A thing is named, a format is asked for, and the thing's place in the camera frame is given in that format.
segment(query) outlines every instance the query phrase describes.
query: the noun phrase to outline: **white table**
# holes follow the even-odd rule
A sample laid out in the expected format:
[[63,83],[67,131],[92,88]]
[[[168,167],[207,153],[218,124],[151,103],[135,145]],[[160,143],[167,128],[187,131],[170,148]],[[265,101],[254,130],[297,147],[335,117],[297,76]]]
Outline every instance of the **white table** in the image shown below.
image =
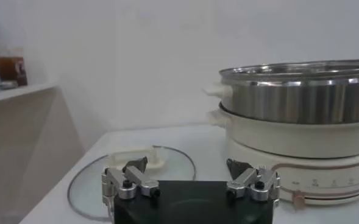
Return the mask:
[[[72,177],[92,160],[124,147],[174,147],[192,157],[197,167],[198,180],[229,180],[230,175],[225,165],[224,138],[223,129],[209,125],[106,133],[21,224],[99,223],[85,219],[71,210],[66,199],[67,187]],[[294,212],[289,203],[282,202],[275,212],[274,223],[359,223],[359,201],[331,207],[312,206],[300,212]]]

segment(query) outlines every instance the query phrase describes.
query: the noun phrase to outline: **pot handle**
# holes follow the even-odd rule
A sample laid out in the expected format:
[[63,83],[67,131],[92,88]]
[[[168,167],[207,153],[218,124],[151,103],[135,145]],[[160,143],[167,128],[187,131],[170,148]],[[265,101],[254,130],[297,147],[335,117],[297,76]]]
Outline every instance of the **pot handle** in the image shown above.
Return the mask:
[[147,157],[148,169],[161,168],[164,165],[165,160],[157,155],[156,148],[156,146],[134,147],[113,152],[108,155],[107,165],[109,167],[115,167],[116,169],[121,170],[127,164],[127,162]]
[[223,114],[221,110],[212,110],[207,113],[208,123],[213,126],[219,126],[221,128],[226,128],[230,118]]
[[208,86],[205,86],[203,92],[208,96],[215,96],[217,98],[223,97],[232,97],[233,89],[229,85],[224,85],[221,83],[214,83]]

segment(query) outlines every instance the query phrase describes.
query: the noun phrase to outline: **stainless steel pot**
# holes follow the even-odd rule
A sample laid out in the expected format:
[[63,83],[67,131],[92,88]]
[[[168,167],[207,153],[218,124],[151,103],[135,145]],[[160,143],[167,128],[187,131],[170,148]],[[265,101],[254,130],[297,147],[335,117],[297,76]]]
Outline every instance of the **stainless steel pot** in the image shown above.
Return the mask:
[[221,108],[263,121],[359,122],[359,60],[246,66],[220,71]]

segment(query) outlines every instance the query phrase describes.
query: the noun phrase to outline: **black object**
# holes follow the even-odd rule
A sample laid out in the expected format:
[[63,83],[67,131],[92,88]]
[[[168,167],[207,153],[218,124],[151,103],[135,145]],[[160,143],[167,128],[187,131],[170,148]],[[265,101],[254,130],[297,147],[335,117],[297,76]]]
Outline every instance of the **black object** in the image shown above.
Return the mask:
[[230,189],[228,189],[227,192],[226,192],[226,194],[227,194],[228,204],[229,204],[229,205],[233,205],[233,204],[236,202],[236,200],[237,200],[237,198],[236,198],[236,192],[235,192],[235,191],[232,191],[232,190],[230,190]]
[[243,163],[233,159],[227,159],[227,166],[233,180],[238,178],[246,169],[253,168],[249,163]]
[[273,201],[249,197],[228,203],[225,181],[159,181],[162,192],[151,200],[137,192],[133,200],[114,198],[116,224],[271,224]]
[[131,160],[131,161],[127,162],[125,164],[125,166],[123,167],[123,173],[125,173],[126,167],[129,167],[129,166],[134,166],[138,170],[140,170],[141,173],[144,173],[145,169],[147,168],[147,163],[148,163],[148,159],[146,156],[141,159]]

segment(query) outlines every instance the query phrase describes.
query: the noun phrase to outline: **wooden shelf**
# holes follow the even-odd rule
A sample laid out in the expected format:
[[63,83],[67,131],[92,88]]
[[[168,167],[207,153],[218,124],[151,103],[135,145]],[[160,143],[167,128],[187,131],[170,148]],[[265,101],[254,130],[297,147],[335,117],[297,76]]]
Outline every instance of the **wooden shelf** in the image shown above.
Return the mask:
[[34,85],[19,87],[16,89],[0,90],[0,100],[6,100],[16,96],[22,96],[29,93],[50,89],[55,86],[57,86],[56,83],[44,83],[44,84],[34,84]]

